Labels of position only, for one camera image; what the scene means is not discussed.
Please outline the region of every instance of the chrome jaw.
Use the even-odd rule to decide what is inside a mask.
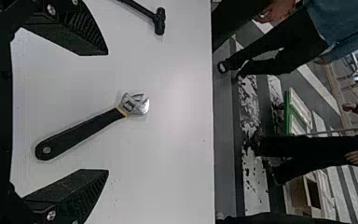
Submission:
[[[149,111],[150,100],[145,94],[129,95],[125,93],[117,107],[127,116],[142,116]]]

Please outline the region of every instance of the hammer handle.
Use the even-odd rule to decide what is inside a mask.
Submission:
[[[141,6],[139,3],[133,1],[133,0],[118,0],[119,2],[122,2],[130,7],[132,7],[133,9],[141,12],[142,14],[146,15],[146,17],[150,18],[151,20],[153,20],[155,13],[153,13],[152,11],[150,11],[149,9]]]
[[[35,155],[41,161],[52,160],[109,124],[123,118],[125,118],[124,115],[116,108],[109,110],[42,141],[36,146]]]

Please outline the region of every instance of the white table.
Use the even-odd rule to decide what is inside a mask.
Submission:
[[[81,168],[107,169],[87,223],[214,223],[210,1],[138,1],[165,7],[165,36],[116,0],[86,0],[109,56],[79,57],[17,33],[11,181],[24,196]],[[40,140],[112,108],[125,91],[147,93],[147,116],[114,123],[54,161],[35,158]]]

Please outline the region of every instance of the hammer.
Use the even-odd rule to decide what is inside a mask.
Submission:
[[[146,15],[155,25],[155,33],[156,35],[164,35],[165,33],[165,9],[163,7],[159,7],[156,13],[153,13],[149,9],[139,5],[133,0],[118,0],[133,9],[139,11],[140,13]]]
[[[52,160],[109,124],[130,116],[142,116],[148,111],[148,97],[144,94],[129,95],[125,93],[118,107],[40,142],[36,146],[35,155],[41,161]]]

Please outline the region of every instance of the leg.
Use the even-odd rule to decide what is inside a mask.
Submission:
[[[309,157],[324,155],[326,158],[343,156],[358,149],[357,136],[313,137],[274,136],[265,137],[257,150],[266,157]]]
[[[217,224],[338,224],[332,220],[315,219],[280,213],[260,213],[251,217],[228,217]]]
[[[342,166],[349,164],[345,157],[337,156],[335,159],[326,160],[324,154],[310,157],[294,157],[284,164],[273,167],[272,172],[278,184],[284,184],[298,176],[306,175],[309,172],[321,170],[330,166]]]
[[[299,66],[319,56],[327,45],[319,35],[308,36],[307,39],[279,51],[275,59],[250,61],[239,72],[246,75],[281,75],[289,74]]]
[[[317,31],[305,8],[300,9],[271,31],[257,39],[254,43],[233,54],[226,60],[229,69],[236,70],[242,67],[247,60],[262,53],[293,45],[304,38],[314,36]]]
[[[270,0],[222,1],[212,13],[213,52],[269,4]]]

